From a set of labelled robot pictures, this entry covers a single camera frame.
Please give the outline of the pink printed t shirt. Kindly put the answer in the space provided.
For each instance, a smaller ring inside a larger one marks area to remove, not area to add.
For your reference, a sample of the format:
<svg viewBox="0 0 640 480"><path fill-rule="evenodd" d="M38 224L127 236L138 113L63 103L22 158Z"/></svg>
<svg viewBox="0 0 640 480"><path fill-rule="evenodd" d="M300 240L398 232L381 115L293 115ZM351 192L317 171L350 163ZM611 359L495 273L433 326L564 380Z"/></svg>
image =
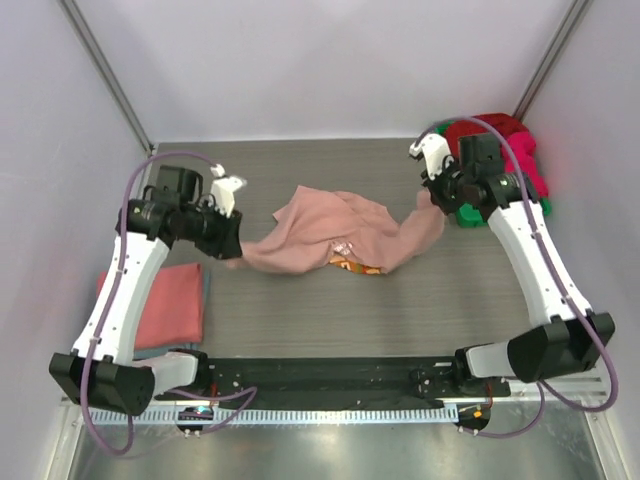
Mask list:
<svg viewBox="0 0 640 480"><path fill-rule="evenodd" d="M275 227L259 241L243 241L242 256L227 267L297 275L339 259L366 274L386 274L427 251L446 222L426 190L398 223L384 205L361 195L302 185L273 218Z"/></svg>

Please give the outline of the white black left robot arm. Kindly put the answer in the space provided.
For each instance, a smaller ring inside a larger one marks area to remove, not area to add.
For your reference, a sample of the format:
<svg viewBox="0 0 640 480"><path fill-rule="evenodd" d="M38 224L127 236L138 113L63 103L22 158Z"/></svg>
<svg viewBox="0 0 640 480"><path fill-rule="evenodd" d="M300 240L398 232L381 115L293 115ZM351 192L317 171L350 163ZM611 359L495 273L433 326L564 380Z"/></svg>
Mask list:
<svg viewBox="0 0 640 480"><path fill-rule="evenodd" d="M216 164L208 189L196 171L163 165L153 184L118 214L112 262L96 304L67 353L55 353L49 373L75 404L130 416L174 388L205 397L212 375L205 354L178 349L137 361L135 336L153 281L178 240L217 260L241 256L236 193L245 179Z"/></svg>

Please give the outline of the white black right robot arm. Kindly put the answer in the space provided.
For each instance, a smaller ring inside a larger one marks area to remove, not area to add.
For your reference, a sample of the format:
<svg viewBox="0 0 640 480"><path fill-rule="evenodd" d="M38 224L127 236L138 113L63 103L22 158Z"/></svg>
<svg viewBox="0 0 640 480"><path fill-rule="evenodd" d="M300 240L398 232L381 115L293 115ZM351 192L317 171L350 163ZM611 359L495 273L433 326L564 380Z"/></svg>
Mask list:
<svg viewBox="0 0 640 480"><path fill-rule="evenodd" d="M416 140L410 154L423 161L422 184L443 212L464 204L480 212L511 263L531 323L508 341L458 350L453 388L470 396L489 377L532 383L594 368L614 321L595 312L576 287L549 236L535 188L524 175L506 171L500 140L491 133L464 136L453 154L443 136L431 133Z"/></svg>

